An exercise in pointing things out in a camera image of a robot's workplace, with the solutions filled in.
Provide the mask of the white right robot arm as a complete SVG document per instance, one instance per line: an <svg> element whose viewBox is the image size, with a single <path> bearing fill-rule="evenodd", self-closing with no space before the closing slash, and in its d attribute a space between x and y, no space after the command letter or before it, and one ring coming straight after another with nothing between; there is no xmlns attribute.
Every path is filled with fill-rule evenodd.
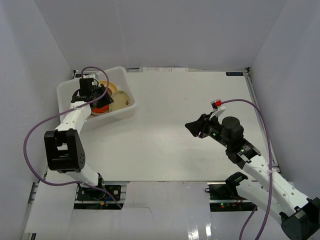
<svg viewBox="0 0 320 240"><path fill-rule="evenodd" d="M194 137L211 137L223 145L230 161L242 172L226 179L226 195L240 196L269 213L291 240L307 240L320 229L320 199L311 199L297 190L269 165L260 151L244 138L244 128L233 116L222 122L217 116L202 114L185 124Z"/></svg>

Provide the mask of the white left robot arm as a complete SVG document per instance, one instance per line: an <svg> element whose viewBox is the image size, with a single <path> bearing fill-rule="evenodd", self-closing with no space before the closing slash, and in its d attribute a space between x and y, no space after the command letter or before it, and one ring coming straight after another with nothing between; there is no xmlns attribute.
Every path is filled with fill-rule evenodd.
<svg viewBox="0 0 320 240"><path fill-rule="evenodd" d="M51 171L72 177L88 193L99 200L105 196L102 176L86 164L80 132L93 109L103 108L113 99L94 74L79 79L79 89L71 98L70 112L54 130L44 134L47 165Z"/></svg>

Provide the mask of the beige floral round plate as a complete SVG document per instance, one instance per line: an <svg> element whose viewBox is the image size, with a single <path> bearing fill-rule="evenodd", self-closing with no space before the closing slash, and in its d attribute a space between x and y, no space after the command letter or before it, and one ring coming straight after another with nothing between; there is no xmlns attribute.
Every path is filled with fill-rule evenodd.
<svg viewBox="0 0 320 240"><path fill-rule="evenodd" d="M116 91L111 98L113 102L109 104L109 112L118 111L130 105L129 95L123 90Z"/></svg>

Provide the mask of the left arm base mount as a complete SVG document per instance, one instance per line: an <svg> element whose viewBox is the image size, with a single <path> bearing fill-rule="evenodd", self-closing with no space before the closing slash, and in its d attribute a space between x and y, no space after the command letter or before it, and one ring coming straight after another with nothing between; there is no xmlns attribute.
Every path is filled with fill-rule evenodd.
<svg viewBox="0 0 320 240"><path fill-rule="evenodd" d="M121 210L124 205L121 197L122 186L109 184L103 185L102 188L108 193L79 186L73 208L75 210Z"/></svg>

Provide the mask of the orange round plate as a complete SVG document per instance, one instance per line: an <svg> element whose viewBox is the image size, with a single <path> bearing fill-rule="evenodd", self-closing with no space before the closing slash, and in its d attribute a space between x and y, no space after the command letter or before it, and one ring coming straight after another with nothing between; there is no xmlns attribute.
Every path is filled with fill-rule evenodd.
<svg viewBox="0 0 320 240"><path fill-rule="evenodd" d="M109 112L109 105L105 105L101 108L94 107L92 110L93 115L101 115Z"/></svg>

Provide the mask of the yellow round plate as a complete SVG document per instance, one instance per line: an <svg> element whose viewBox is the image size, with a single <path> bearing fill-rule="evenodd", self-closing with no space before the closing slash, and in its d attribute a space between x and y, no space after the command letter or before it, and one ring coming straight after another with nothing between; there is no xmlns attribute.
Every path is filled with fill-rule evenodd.
<svg viewBox="0 0 320 240"><path fill-rule="evenodd" d="M101 86L103 85L104 87L106 87L108 82L106 80L102 80L102 81L99 81L99 84ZM109 87L107 89L107 94L111 97L117 90L118 89L117 89L116 85L114 85L112 82L110 82Z"/></svg>

